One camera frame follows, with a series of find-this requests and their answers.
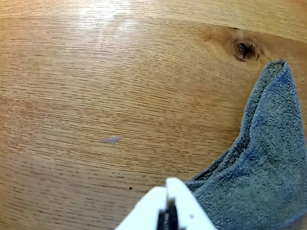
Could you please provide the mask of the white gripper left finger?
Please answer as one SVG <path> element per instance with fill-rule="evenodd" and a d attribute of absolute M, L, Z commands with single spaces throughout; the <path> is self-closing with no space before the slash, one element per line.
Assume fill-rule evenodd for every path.
<path fill-rule="evenodd" d="M 167 189 L 154 187 L 134 206 L 117 230 L 157 230 L 164 227 Z"/>

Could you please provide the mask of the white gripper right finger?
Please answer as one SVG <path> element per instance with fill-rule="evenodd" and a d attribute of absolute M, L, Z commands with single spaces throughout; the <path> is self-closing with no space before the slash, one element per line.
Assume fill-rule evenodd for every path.
<path fill-rule="evenodd" d="M 168 227 L 170 230 L 214 230 L 188 187 L 178 178 L 166 179 Z"/>

